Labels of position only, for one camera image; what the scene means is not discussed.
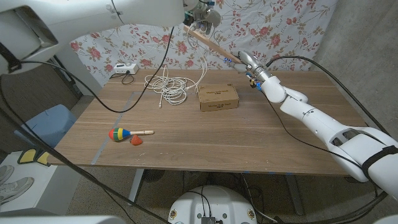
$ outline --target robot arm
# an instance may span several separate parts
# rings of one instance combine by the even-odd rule
[[[300,120],[328,148],[359,166],[336,155],[334,160],[360,182],[371,179],[388,194],[398,199],[398,142],[385,133],[369,127],[351,127],[339,123],[324,112],[307,104],[308,98],[280,84],[280,80],[264,69],[250,53],[234,54],[242,64],[229,63],[238,72],[251,72],[261,82],[261,91],[280,109]]]
[[[221,16],[198,0],[0,0],[0,75],[20,73],[46,62],[65,44],[85,34],[122,26],[217,26]]]

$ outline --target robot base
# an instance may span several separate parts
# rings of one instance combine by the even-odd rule
[[[205,198],[203,198],[202,204],[201,192],[202,187],[197,187],[177,199],[170,209],[169,222],[173,224],[201,224],[203,223],[202,219],[204,219],[205,223],[257,223],[252,205],[235,191],[216,185],[204,186],[202,194],[210,204],[207,203]],[[205,206],[206,217],[204,217],[203,205]],[[209,218],[209,206],[212,218]]]

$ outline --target wooden table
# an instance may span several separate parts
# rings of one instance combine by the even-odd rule
[[[130,107],[144,88],[144,77],[153,70],[139,70],[132,85],[110,80],[99,97],[109,107]],[[170,76],[198,80],[201,70],[170,70]],[[282,84],[308,96],[311,105],[343,124],[365,123],[336,87],[321,72],[273,72]],[[290,137],[271,106],[249,80],[232,70],[209,70],[202,84],[232,83],[239,95],[239,107],[201,112],[193,89],[178,106],[147,90],[131,111],[117,114],[97,100],[57,145],[56,150],[79,166],[128,166],[150,169],[200,170],[220,172],[262,172],[276,174],[347,175],[331,155]],[[287,129],[296,137],[325,146],[295,118],[274,105]],[[128,141],[114,142],[108,132],[113,127],[129,131],[154,130],[141,136],[140,146]],[[49,162],[60,164],[54,158]]]

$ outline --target floral wallpaper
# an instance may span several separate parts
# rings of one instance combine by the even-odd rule
[[[337,0],[215,0],[222,23],[209,37],[229,51],[248,50],[264,64],[280,55],[313,58],[331,19]],[[88,71],[104,85],[116,63],[137,63],[155,69],[171,41],[165,62],[170,69],[230,69],[224,57],[190,38],[183,24],[171,27],[129,24],[82,36],[70,43]],[[308,70],[296,59],[276,61],[271,70]]]

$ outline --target brown cardboard box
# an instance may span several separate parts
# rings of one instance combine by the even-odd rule
[[[232,84],[199,86],[200,110],[214,111],[237,108],[239,97]]]

